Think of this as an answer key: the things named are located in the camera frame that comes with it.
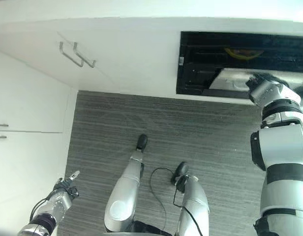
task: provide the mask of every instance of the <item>wire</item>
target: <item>wire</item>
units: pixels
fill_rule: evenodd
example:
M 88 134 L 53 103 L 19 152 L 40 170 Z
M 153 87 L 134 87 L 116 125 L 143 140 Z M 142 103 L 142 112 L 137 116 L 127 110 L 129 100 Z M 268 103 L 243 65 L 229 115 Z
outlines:
M 29 222 L 32 221 L 33 215 L 35 213 L 35 211 L 45 202 L 47 201 L 46 198 L 41 199 L 36 205 L 34 205 L 34 207 L 32 208 L 31 214 L 30 214 L 30 218 L 29 218 Z
M 161 207 L 163 208 L 163 211 L 165 212 L 165 221 L 164 221 L 164 225 L 163 225 L 163 228 L 162 230 L 165 229 L 166 227 L 166 224 L 167 224 L 167 211 L 166 211 L 166 208 L 165 206 L 163 205 L 163 203 L 161 202 L 161 200 L 155 195 L 153 189 L 152 189 L 152 176 L 153 174 L 157 171 L 157 170 L 168 170 L 171 172 L 171 174 L 173 175 L 173 171 L 168 169 L 168 168 L 165 168 L 165 167 L 159 167 L 159 168 L 156 168 L 152 171 L 151 173 L 151 177 L 150 177 L 150 189 L 151 189 L 151 193 L 153 194 L 153 196 L 156 198 L 156 200 L 160 203 Z
M 199 225 L 197 224 L 197 222 L 196 222 L 196 220 L 195 220 L 195 218 L 193 217 L 193 215 L 192 215 L 192 213 L 188 210 L 188 209 L 186 209 L 186 207 L 185 206 L 180 206 L 180 205 L 177 205 L 177 204 L 175 204 L 175 201 L 176 201 L 176 195 L 177 195 L 177 188 L 176 188 L 176 192 L 175 192 L 175 195 L 174 195 L 174 197 L 173 197 L 173 205 L 174 206 L 176 206 L 176 207 L 180 207 L 180 208 L 183 208 L 183 209 L 185 209 L 186 210 L 186 212 L 191 216 L 191 218 L 192 218 L 192 220 L 193 220 L 193 222 L 194 222 L 194 224 L 196 225 L 196 227 L 197 227 L 197 230 L 198 230 L 198 232 L 199 232 L 199 234 L 200 234 L 200 236 L 203 236 L 202 235 L 202 232 L 201 232 L 201 229 L 200 229 L 200 227 L 199 227 Z

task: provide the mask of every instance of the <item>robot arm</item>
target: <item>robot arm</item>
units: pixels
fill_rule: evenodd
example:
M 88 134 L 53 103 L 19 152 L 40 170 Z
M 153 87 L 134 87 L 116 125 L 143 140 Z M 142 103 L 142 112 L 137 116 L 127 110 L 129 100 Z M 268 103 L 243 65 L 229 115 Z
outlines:
M 261 129 L 251 135 L 252 161 L 266 178 L 258 236 L 303 236 L 303 114 L 301 98 L 278 78 L 254 75 L 250 99 L 262 108 Z
M 79 175 L 76 171 L 68 179 L 60 178 L 54 185 L 53 191 L 45 198 L 46 204 L 30 216 L 30 222 L 17 234 L 18 236 L 50 236 L 65 213 L 72 206 L 72 201 L 79 197 L 76 187 L 71 183 Z

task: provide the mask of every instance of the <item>metal handle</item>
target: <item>metal handle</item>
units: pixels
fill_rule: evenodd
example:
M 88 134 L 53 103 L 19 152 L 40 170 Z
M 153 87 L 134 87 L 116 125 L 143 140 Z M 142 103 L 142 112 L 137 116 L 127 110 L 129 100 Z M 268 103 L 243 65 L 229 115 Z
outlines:
M 8 124 L 0 124 L 0 127 L 8 127 Z
M 0 139 L 7 139 L 7 136 L 1 135 L 1 136 L 0 136 Z
M 78 51 L 77 51 L 77 42 L 74 43 L 74 53 L 76 56 L 78 56 L 82 61 L 86 62 L 87 65 L 89 65 L 91 68 L 94 68 L 94 65 L 96 64 L 96 60 L 93 60 L 92 62 L 89 62 L 86 58 L 84 58 Z
M 83 67 L 84 65 L 84 60 L 82 59 L 81 63 L 78 63 L 77 61 L 75 61 L 70 55 L 66 54 L 64 51 L 63 51 L 63 42 L 60 42 L 60 52 L 66 56 L 68 59 L 70 59 L 72 62 L 74 62 L 76 65 L 78 65 L 79 67 Z

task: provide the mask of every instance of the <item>cabinet door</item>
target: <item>cabinet door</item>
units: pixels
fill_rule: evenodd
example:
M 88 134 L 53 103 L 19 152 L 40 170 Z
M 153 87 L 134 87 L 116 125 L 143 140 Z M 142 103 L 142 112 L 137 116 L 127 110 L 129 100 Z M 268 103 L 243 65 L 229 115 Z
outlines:
M 15 235 L 64 176 L 67 157 L 62 134 L 0 132 L 0 137 L 0 229 Z
M 70 87 L 0 53 L 0 130 L 62 132 Z

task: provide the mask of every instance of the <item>gray floor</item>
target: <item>gray floor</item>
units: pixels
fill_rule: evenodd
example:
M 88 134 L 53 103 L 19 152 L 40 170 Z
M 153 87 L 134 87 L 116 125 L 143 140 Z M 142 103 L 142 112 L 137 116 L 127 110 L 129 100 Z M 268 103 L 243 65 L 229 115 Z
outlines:
M 211 236 L 255 236 L 264 173 L 251 161 L 249 137 L 260 123 L 253 106 L 81 91 L 78 94 L 66 174 L 80 170 L 81 197 L 61 224 L 59 235 L 104 232 L 104 210 L 141 133 L 148 135 L 145 172 L 136 218 L 159 228 L 164 213 L 149 190 L 153 169 L 174 170 L 188 161 L 210 204 Z M 161 170 L 152 180 L 174 234 L 179 209 L 175 188 Z

